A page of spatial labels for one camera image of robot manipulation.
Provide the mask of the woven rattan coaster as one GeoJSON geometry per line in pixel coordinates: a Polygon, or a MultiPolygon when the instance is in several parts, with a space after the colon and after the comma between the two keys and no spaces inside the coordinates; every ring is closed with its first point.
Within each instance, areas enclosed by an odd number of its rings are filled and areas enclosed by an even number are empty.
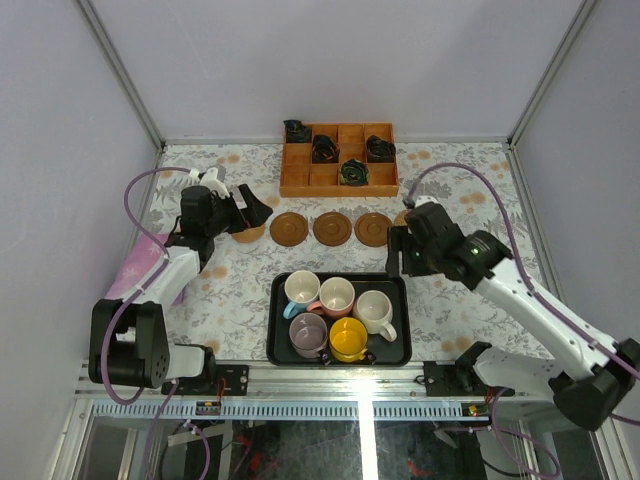
{"type": "Polygon", "coordinates": [[[243,232],[232,234],[232,238],[241,244],[249,244],[259,240],[265,233],[265,226],[261,225],[254,228],[249,228],[243,232]]]}
{"type": "Polygon", "coordinates": [[[401,211],[394,219],[393,221],[393,225],[397,226],[397,227],[404,227],[407,225],[407,220],[406,220],[406,215],[407,215],[408,211],[407,210],[403,210],[401,211]]]}

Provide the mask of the brown wooden coaster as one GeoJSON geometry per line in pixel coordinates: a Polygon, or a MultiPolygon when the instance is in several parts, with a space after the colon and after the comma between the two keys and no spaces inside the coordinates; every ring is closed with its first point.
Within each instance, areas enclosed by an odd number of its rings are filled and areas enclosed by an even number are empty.
{"type": "Polygon", "coordinates": [[[321,244],[335,247],[350,239],[352,224],[349,218],[342,213],[327,212],[315,219],[313,233],[321,244]]]}
{"type": "Polygon", "coordinates": [[[272,240],[284,247],[293,247],[302,243],[309,232],[305,217],[295,212],[278,215],[270,225],[272,240]]]}
{"type": "Polygon", "coordinates": [[[381,213],[366,213],[358,218],[354,226],[356,238],[368,247],[383,247],[387,244],[391,220],[381,213]]]}

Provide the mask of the yellow mug black outside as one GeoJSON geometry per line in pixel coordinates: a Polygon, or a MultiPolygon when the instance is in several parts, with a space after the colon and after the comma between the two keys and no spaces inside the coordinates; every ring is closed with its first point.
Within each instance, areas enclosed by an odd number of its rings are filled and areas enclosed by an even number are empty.
{"type": "Polygon", "coordinates": [[[341,363],[373,365],[377,358],[368,348],[368,331],[358,319],[336,320],[329,330],[329,346],[333,357],[341,363]]]}

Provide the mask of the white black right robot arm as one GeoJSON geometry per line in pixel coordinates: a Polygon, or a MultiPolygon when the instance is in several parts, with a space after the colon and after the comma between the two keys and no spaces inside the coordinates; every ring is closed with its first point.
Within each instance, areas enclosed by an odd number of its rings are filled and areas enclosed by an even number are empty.
{"type": "Polygon", "coordinates": [[[458,387],[478,394],[507,387],[550,400],[576,426],[594,432],[612,417],[636,383],[639,343],[616,340],[579,317],[534,281],[514,250],[492,234],[464,234],[437,202],[411,209],[388,231],[386,271],[442,274],[491,301],[551,354],[543,360],[475,343],[456,369],[458,387]]]}

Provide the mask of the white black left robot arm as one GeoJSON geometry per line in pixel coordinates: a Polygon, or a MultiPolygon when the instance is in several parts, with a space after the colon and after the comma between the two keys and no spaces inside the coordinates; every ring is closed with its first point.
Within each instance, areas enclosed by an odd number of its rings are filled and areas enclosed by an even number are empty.
{"type": "Polygon", "coordinates": [[[257,228],[273,214],[242,184],[242,202],[233,195],[221,197],[204,185],[185,188],[180,215],[168,238],[152,241],[160,258],[143,280],[118,298],[99,300],[92,311],[89,375],[106,387],[120,404],[116,386],[156,389],[164,383],[184,380],[197,394],[212,392],[219,371],[210,348],[169,342],[165,313],[189,282],[209,262],[215,239],[257,228]]]}

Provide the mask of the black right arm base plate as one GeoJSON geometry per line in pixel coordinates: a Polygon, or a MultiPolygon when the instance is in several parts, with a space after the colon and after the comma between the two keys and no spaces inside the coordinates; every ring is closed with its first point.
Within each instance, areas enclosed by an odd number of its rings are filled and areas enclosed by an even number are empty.
{"type": "Polygon", "coordinates": [[[425,361],[414,382],[429,397],[488,397],[500,390],[484,383],[471,366],[451,361],[425,361]]]}

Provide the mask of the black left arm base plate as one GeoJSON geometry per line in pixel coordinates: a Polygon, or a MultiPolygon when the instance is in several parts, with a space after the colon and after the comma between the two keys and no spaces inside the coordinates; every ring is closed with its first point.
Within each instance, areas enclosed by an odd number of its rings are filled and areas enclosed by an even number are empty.
{"type": "Polygon", "coordinates": [[[248,365],[217,365],[213,369],[213,375],[204,373],[198,377],[180,379],[176,395],[224,398],[246,396],[249,371],[248,365]]]}

